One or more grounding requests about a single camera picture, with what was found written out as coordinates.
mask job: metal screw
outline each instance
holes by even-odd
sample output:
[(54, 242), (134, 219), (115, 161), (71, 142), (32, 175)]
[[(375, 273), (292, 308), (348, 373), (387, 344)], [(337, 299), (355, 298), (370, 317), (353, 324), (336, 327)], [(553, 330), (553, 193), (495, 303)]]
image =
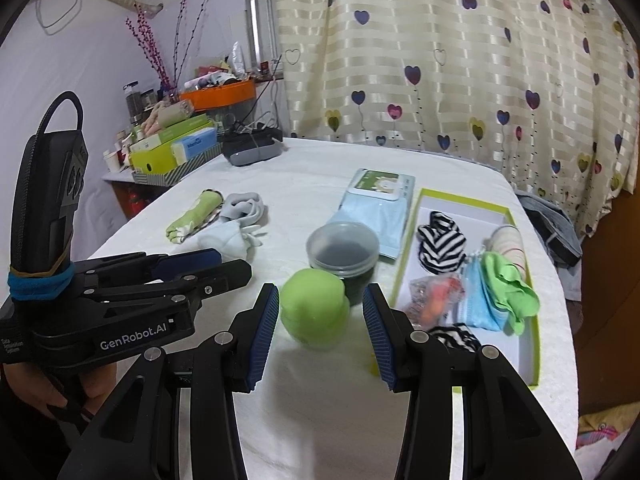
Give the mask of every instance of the metal screw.
[(495, 346), (487, 345), (482, 347), (482, 355), (487, 359), (495, 359), (500, 355), (500, 351)]
[(213, 338), (213, 341), (219, 345), (226, 345), (227, 343), (231, 343), (233, 340), (234, 335), (231, 332), (218, 332)]
[(429, 340), (429, 334), (423, 330), (414, 330), (411, 332), (409, 337), (411, 338), (411, 341), (415, 341), (417, 343), (426, 343)]
[(145, 350), (145, 359), (147, 361), (155, 361), (162, 355), (161, 349), (157, 347), (147, 348)]

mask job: black sleeve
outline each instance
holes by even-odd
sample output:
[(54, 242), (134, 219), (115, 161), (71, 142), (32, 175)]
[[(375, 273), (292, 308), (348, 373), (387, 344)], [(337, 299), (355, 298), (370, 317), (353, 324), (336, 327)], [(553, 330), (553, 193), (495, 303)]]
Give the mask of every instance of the black sleeve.
[(0, 479), (56, 480), (69, 451), (58, 423), (18, 399), (0, 378)]

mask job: white wall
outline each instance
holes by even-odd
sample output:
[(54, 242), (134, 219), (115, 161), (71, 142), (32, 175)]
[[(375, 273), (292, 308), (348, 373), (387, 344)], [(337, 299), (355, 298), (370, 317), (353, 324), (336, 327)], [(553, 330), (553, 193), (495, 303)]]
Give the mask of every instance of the white wall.
[[(90, 154), (85, 186), (76, 214), (73, 258), (93, 253), (125, 219), (110, 187), (100, 179), (106, 172), (102, 152), (113, 146), (117, 131), (128, 124), (122, 86), (132, 80), (143, 86), (157, 83), (136, 41), (124, 25), (130, 12), (105, 0), (82, 0), (79, 14), (62, 31), (47, 36), (35, 17), (35, 1), (24, 9), (0, 46), (0, 132), (4, 161), (0, 164), (0, 266), (8, 268), (11, 211), (15, 181), (24, 145), (50, 102), (60, 92), (75, 91), (84, 107), (84, 138)], [(139, 0), (165, 4), (152, 21), (165, 63), (172, 65), (175, 17), (179, 0)], [(74, 0), (41, 0), (42, 17), (51, 23)], [(190, 0), (188, 32), (201, 0)], [(192, 45), (192, 54), (215, 56), (234, 41), (247, 44), (244, 0), (210, 0), (208, 11)], [(257, 109), (271, 104), (267, 90)], [(278, 89), (278, 108), (287, 123), (284, 87)], [(51, 129), (75, 127), (74, 110), (65, 105)]]

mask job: wet wipes package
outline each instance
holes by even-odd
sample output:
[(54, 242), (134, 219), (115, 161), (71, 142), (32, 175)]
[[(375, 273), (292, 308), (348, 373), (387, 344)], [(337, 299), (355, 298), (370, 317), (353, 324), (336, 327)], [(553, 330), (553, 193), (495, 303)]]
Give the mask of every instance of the wet wipes package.
[(329, 222), (359, 222), (372, 229), (380, 241), (380, 254), (396, 259), (414, 195), (415, 179), (386, 171), (356, 171)]

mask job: blue tissue box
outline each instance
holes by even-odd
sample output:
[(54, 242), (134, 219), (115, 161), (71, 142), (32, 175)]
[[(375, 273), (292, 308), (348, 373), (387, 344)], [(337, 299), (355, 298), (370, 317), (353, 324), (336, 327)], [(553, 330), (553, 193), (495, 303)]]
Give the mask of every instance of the blue tissue box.
[(184, 164), (194, 156), (206, 152), (218, 143), (218, 131), (215, 127), (203, 128), (192, 134), (182, 136), (171, 145), (175, 161)]

